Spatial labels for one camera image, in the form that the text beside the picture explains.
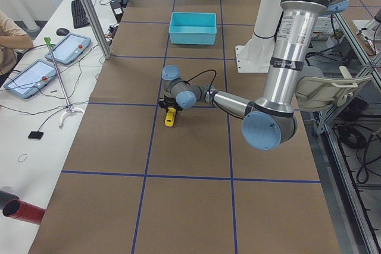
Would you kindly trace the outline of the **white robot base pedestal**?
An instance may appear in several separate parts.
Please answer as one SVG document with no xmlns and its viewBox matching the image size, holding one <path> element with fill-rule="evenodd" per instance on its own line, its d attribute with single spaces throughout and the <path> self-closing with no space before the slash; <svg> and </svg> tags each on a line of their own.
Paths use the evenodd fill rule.
<svg viewBox="0 0 381 254">
<path fill-rule="evenodd" d="M 252 37 L 244 46 L 236 46 L 239 73 L 266 73 L 275 46 L 275 35 L 282 19 L 281 0 L 261 0 Z"/>
</svg>

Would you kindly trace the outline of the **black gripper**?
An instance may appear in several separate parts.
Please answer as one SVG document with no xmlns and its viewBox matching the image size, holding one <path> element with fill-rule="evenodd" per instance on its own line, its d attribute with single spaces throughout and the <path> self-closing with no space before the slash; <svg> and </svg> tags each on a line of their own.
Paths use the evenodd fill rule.
<svg viewBox="0 0 381 254">
<path fill-rule="evenodd" d="M 176 102 L 175 98 L 164 96 L 163 98 L 159 98 L 158 105 L 160 108 L 165 109 L 166 112 L 170 108 L 174 108 L 176 111 L 181 111 L 182 107 Z"/>
</svg>

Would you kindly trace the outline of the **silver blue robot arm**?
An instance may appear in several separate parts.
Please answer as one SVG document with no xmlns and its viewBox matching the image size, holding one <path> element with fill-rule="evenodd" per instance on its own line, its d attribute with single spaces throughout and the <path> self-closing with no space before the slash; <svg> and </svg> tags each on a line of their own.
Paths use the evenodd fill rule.
<svg viewBox="0 0 381 254">
<path fill-rule="evenodd" d="M 246 142 L 259 150 L 270 150 L 289 140 L 297 130 L 291 101 L 299 72 L 317 19 L 345 10 L 349 0 L 280 0 L 280 29 L 270 60 L 263 95 L 256 101 L 215 89 L 210 84 L 191 85 L 175 65 L 163 68 L 164 97 L 158 104 L 166 111 L 193 107 L 197 102 L 216 106 L 241 118 Z"/>
</svg>

